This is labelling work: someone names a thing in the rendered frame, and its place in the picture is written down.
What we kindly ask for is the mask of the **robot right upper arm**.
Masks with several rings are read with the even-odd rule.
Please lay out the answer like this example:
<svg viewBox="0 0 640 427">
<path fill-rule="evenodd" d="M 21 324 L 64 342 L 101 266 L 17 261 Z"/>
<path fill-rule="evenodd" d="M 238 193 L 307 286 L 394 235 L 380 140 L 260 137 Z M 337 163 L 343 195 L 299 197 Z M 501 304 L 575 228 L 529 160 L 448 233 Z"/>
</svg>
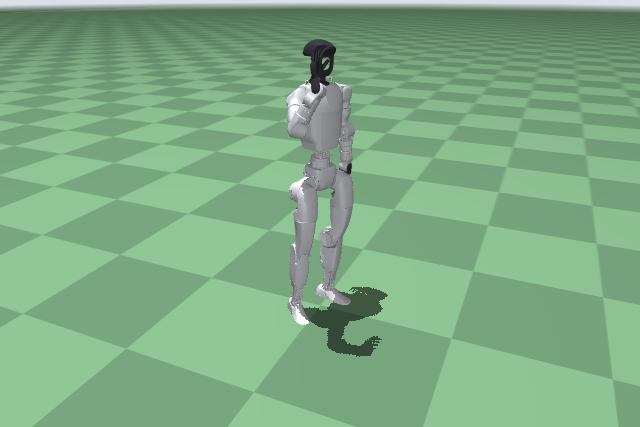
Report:
<svg viewBox="0 0 640 427">
<path fill-rule="evenodd" d="M 299 109 L 306 94 L 307 93 L 305 91 L 305 88 L 298 88 L 286 98 L 286 104 L 288 106 L 287 107 L 288 124 L 293 118 L 296 110 Z M 288 135 L 292 138 L 300 139 L 306 135 L 307 129 L 308 129 L 308 126 L 306 124 L 302 125 L 300 123 L 297 123 L 293 128 L 293 130 Z"/>
</svg>

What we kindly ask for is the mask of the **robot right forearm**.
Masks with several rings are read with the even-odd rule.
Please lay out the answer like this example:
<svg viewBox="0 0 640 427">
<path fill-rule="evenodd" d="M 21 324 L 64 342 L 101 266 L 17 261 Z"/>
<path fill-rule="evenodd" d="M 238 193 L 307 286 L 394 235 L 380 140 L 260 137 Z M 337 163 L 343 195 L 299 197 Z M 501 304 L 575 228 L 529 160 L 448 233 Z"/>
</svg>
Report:
<svg viewBox="0 0 640 427">
<path fill-rule="evenodd" d="M 305 95 L 300 107 L 296 110 L 293 118 L 287 126 L 289 134 L 297 123 L 302 125 L 309 124 L 311 117 L 319 105 L 321 99 L 327 94 L 327 87 L 320 83 L 320 91 L 317 94 L 312 93 L 311 86 L 309 92 Z"/>
</svg>

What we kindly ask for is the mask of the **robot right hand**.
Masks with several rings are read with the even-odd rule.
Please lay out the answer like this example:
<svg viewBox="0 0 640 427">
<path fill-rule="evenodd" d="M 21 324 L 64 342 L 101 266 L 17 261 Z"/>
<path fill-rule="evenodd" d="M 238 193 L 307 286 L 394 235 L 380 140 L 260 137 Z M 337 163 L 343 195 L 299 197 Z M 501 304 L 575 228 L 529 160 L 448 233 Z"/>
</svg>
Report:
<svg viewBox="0 0 640 427">
<path fill-rule="evenodd" d="M 327 44 L 316 45 L 311 52 L 310 69 L 311 69 L 312 80 L 310 81 L 310 84 L 311 84 L 311 91 L 314 94 L 317 94 L 320 91 L 320 83 L 325 85 L 325 80 L 322 79 L 323 70 L 326 67 L 326 65 L 329 63 L 329 59 L 327 59 L 322 65 L 322 58 L 324 53 L 330 49 L 325 47 L 327 47 Z"/>
</svg>

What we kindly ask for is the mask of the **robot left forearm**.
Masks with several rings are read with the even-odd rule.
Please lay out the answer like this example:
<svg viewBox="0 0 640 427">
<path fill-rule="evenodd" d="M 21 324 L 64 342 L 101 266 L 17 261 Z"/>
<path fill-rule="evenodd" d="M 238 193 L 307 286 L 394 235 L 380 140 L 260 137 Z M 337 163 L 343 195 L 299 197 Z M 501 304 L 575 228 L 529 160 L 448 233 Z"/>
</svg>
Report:
<svg viewBox="0 0 640 427">
<path fill-rule="evenodd" d="M 339 139 L 339 145 L 340 145 L 339 169 L 343 170 L 345 172 L 347 172 L 348 164 L 349 163 L 352 164 L 352 159 L 353 159 L 353 155 L 352 155 L 353 138 L 354 138 L 354 135 L 352 135 L 351 137 L 349 137 L 347 139 L 342 139 L 342 138 Z"/>
</svg>

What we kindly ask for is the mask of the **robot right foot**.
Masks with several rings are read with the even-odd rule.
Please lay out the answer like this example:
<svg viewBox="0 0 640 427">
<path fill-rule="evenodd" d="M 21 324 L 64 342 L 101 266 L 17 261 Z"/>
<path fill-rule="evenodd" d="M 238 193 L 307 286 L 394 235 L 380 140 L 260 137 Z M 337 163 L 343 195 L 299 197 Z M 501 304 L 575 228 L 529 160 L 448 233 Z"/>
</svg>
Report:
<svg viewBox="0 0 640 427">
<path fill-rule="evenodd" d="M 301 325 L 308 324 L 310 322 L 308 315 L 306 314 L 302 304 L 299 305 L 297 303 L 298 302 L 296 300 L 296 307 L 294 308 L 294 305 L 292 305 L 292 297 L 290 297 L 288 300 L 287 307 L 290 310 L 292 317 L 297 323 Z"/>
</svg>

